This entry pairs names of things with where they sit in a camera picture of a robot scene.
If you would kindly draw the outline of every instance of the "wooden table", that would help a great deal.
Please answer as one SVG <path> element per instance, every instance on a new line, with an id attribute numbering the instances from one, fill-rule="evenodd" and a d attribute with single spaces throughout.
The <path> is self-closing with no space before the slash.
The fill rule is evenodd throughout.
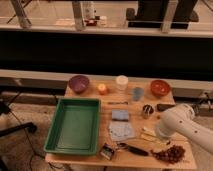
<path id="1" fill-rule="evenodd" d="M 127 142 L 130 145 L 150 151 L 156 148 L 157 143 L 143 140 L 140 138 L 141 130 L 144 126 L 154 129 L 155 123 L 158 121 L 158 113 L 155 111 L 149 119 L 143 119 L 140 115 L 142 106 L 145 104 L 151 104 L 153 107 L 157 103 L 170 103 L 174 104 L 172 93 L 169 93 L 163 98 L 156 98 L 150 92 L 150 83 L 144 82 L 129 82 L 128 87 L 125 91 L 119 91 L 116 89 L 115 82 L 111 81 L 95 81 L 90 80 L 90 87 L 80 95 L 76 95 L 73 91 L 67 87 L 65 97 L 82 97 L 82 98 L 99 98 L 101 99 L 101 121 L 99 129 L 99 150 L 107 143 L 113 147 L 116 146 L 111 141 L 108 132 L 108 126 L 111 121 L 112 109 L 127 109 L 130 113 L 130 122 L 135 130 L 136 138 L 129 139 Z M 109 94 L 99 95 L 97 91 L 97 85 L 104 83 L 109 88 Z M 132 101 L 132 89 L 134 87 L 141 87 L 144 89 L 144 95 L 140 101 Z M 128 101 L 129 105 L 109 105 L 107 102 L 120 102 Z M 192 150 L 188 140 L 180 134 L 175 133 L 172 137 L 171 144 L 166 146 L 169 148 L 173 144 L 181 145 L 186 150 L 184 160 L 177 164 L 167 164 L 162 161 L 156 160 L 151 155 L 148 157 L 138 156 L 125 150 L 116 151 L 115 156 L 111 161 L 103 158 L 99 153 L 94 156 L 76 156 L 76 155 L 59 155 L 59 154 L 46 154 L 45 160 L 51 163 L 62 163 L 62 164 L 79 164 L 79 165 L 95 165 L 95 166 L 114 166 L 114 167 L 135 167 L 135 168 L 162 168 L 162 169 L 196 169 L 196 163 L 192 154 Z"/>

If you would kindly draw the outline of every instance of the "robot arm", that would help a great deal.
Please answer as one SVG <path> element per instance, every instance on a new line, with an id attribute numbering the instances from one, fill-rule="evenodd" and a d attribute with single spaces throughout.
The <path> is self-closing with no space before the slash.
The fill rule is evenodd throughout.
<path id="1" fill-rule="evenodd" d="M 213 154 L 213 131 L 193 122 L 194 117 L 194 110 L 187 104 L 170 108 L 162 113 L 161 120 L 156 124 L 156 135 L 168 139 L 178 132 Z"/>

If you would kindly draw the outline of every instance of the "green tray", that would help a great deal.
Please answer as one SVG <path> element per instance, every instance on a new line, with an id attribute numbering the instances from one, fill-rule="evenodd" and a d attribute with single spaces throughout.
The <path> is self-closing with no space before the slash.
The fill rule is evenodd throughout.
<path id="1" fill-rule="evenodd" d="M 60 99 L 44 151 L 76 155 L 97 152 L 100 100 Z"/>

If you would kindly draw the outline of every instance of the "small orange candle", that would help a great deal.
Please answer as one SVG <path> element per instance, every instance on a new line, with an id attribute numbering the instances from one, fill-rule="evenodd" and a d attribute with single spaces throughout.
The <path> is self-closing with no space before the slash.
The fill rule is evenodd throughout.
<path id="1" fill-rule="evenodd" d="M 107 92 L 108 92 L 107 86 L 105 84 L 99 84 L 98 85 L 98 92 L 99 92 L 100 95 L 107 94 Z"/>

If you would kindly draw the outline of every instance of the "dark bowl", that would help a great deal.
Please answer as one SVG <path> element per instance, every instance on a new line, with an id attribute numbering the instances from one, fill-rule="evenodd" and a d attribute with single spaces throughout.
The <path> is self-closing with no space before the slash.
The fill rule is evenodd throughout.
<path id="1" fill-rule="evenodd" d="M 166 96 L 170 91 L 170 85 L 163 80 L 154 80 L 150 85 L 151 92 L 158 97 Z"/>
<path id="2" fill-rule="evenodd" d="M 84 75 L 75 75 L 69 80 L 69 87 L 77 94 L 83 93 L 89 86 L 89 78 Z"/>

